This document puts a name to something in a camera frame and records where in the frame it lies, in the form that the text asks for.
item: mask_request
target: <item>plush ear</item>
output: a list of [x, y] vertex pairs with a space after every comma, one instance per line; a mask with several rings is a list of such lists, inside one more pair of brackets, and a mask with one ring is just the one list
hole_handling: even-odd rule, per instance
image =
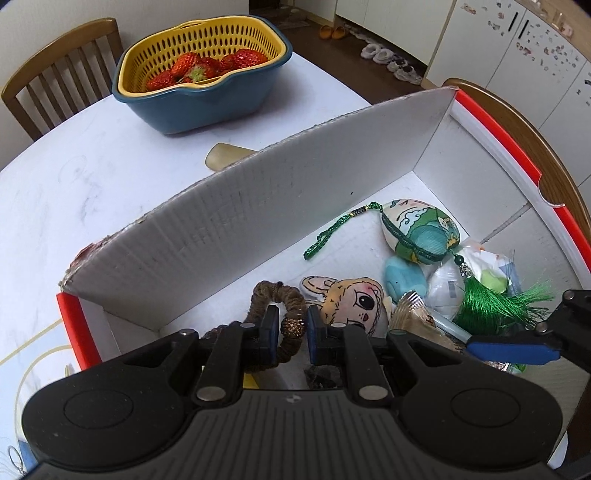
[[301, 290], [304, 295], [326, 297], [326, 292], [335, 282], [336, 280], [330, 277], [306, 277], [301, 281]]

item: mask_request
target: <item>cardboard flap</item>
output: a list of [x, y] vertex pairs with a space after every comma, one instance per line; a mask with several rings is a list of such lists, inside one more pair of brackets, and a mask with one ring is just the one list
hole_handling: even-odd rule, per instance
[[159, 329], [411, 171], [454, 95], [371, 106], [212, 174], [91, 249], [62, 288]]

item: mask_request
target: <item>sticker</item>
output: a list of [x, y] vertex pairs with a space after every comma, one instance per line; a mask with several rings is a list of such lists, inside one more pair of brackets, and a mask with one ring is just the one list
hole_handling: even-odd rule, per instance
[[465, 10], [468, 13], [471, 13], [472, 15], [476, 15], [476, 8], [472, 8], [470, 5], [468, 4], [463, 4], [461, 6], [462, 10]]

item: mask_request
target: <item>cardboard edge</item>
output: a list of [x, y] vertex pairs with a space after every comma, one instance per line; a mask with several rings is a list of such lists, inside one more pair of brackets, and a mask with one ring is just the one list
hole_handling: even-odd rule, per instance
[[591, 246], [567, 207], [549, 205], [540, 194], [541, 171], [511, 136], [467, 93], [458, 90], [451, 115], [513, 179], [566, 255], [583, 288], [591, 288]]

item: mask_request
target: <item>strawberry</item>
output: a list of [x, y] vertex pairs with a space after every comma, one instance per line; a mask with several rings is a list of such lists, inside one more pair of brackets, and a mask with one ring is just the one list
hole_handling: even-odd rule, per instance
[[220, 61], [220, 70], [234, 70], [236, 67], [234, 65], [234, 54], [230, 53], [230, 55], [226, 55]]
[[213, 67], [205, 64], [197, 64], [186, 74], [183, 83], [197, 83], [217, 77], [217, 75], [217, 70]]
[[170, 69], [170, 73], [172, 73], [175, 78], [182, 78], [189, 70], [191, 70], [191, 68], [193, 68], [198, 58], [199, 54], [192, 51], [183, 53], [177, 58], [177, 61], [174, 62], [173, 67]]
[[203, 57], [202, 59], [199, 59], [197, 63], [200, 65], [208, 65], [215, 70], [220, 70], [220, 61], [213, 57]]
[[251, 50], [250, 48], [241, 48], [234, 54], [234, 65], [237, 69], [245, 69], [247, 67], [253, 67], [260, 65], [268, 61], [265, 54]]
[[176, 83], [176, 79], [173, 77], [170, 70], [164, 70], [163, 72], [156, 75], [156, 77], [146, 82], [146, 90], [153, 92], [162, 88], [170, 87]]

